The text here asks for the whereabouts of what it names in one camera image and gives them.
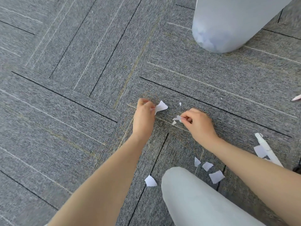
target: carpet floor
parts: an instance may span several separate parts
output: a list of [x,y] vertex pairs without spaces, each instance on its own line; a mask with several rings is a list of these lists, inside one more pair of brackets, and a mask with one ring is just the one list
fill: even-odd
[[[301,157],[301,0],[242,48],[201,49],[196,0],[0,0],[0,225],[45,225],[132,131],[137,99],[163,100],[116,225],[174,225],[164,172],[181,166],[266,225],[286,225],[172,118],[205,111],[248,152],[263,134],[284,167]],[[212,184],[194,157],[225,178]],[[146,187],[151,174],[157,187]]]

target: torn paper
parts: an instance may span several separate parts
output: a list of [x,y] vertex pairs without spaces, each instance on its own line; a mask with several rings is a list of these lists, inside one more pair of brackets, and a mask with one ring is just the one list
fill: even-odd
[[260,158],[264,158],[265,156],[268,155],[265,148],[263,148],[263,146],[261,146],[261,145],[254,147],[254,151],[255,151],[256,155]]
[[198,167],[198,165],[201,164],[201,161],[197,159],[197,157],[194,157],[194,166]]
[[208,171],[211,167],[213,167],[213,164],[209,162],[205,162],[202,167],[204,168],[205,171]]
[[168,109],[168,106],[163,101],[160,101],[159,105],[156,106],[155,115],[157,112],[165,110],[165,109]]
[[283,165],[281,164],[281,162],[279,161],[279,159],[277,158],[275,153],[270,148],[269,144],[263,139],[263,137],[260,135],[260,133],[255,133],[255,136],[257,138],[258,143],[266,150],[266,153],[267,153],[267,156],[269,157],[269,159],[273,163],[283,167]]
[[296,97],[294,97],[294,98],[292,99],[292,101],[297,101],[297,100],[300,100],[300,99],[301,99],[301,94],[298,95],[298,96],[296,96]]
[[145,179],[145,183],[146,183],[146,186],[157,186],[157,182],[154,180],[154,178],[151,175],[149,175]]
[[223,178],[225,178],[225,176],[223,175],[223,173],[220,170],[216,171],[212,174],[209,174],[209,177],[211,178],[211,181],[213,184],[216,184],[216,183],[220,182]]
[[177,115],[177,117],[173,118],[172,120],[173,121],[180,121],[182,123],[181,119],[185,119],[185,118],[180,117],[179,115]]

